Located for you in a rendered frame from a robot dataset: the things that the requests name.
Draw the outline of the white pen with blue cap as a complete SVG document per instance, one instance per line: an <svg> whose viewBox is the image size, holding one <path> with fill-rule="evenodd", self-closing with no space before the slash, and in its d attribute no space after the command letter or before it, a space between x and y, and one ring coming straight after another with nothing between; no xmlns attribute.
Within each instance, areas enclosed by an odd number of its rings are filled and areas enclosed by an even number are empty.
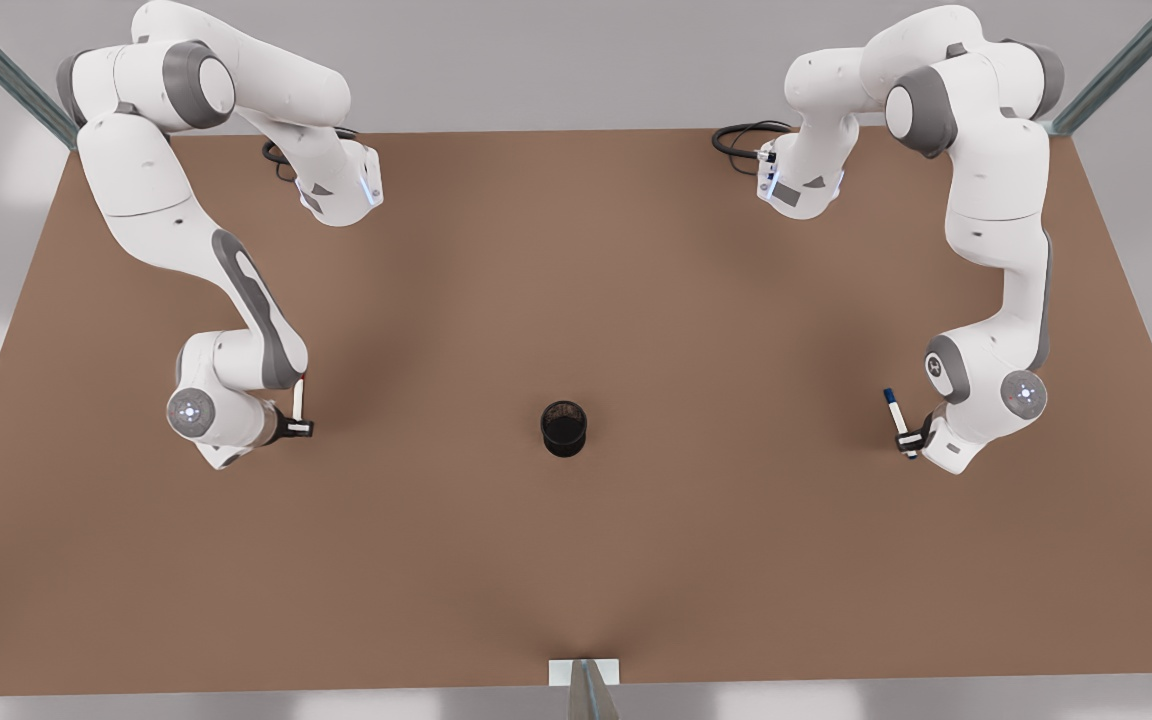
<svg viewBox="0 0 1152 720"><path fill-rule="evenodd" d="M911 433L911 430L909 430L908 425L905 425L904 414L902 414L901 407L895 397L895 393L893 393L890 387L884 388L884 400L886 400L888 409L890 409L890 418L899 432L897 435L902 433ZM918 452L914 452L914 448L900 448L900 450L905 455L905 457L918 457Z"/></svg>

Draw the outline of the black mesh pen cup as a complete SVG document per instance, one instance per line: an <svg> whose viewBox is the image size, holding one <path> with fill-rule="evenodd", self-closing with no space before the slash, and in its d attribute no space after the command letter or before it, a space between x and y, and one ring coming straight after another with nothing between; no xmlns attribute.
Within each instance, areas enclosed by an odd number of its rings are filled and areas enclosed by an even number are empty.
<svg viewBox="0 0 1152 720"><path fill-rule="evenodd" d="M573 401L556 401L541 414L543 444L550 454L573 457L579 454L588 437L588 415Z"/></svg>

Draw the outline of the silver frame post with foot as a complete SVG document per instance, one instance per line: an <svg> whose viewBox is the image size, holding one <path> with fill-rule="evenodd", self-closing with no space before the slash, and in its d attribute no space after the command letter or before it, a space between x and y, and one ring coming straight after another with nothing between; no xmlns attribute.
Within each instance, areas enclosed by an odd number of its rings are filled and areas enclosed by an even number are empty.
<svg viewBox="0 0 1152 720"><path fill-rule="evenodd" d="M621 720L609 687L620 684L617 659L554 659L550 685L568 688L567 720Z"/></svg>

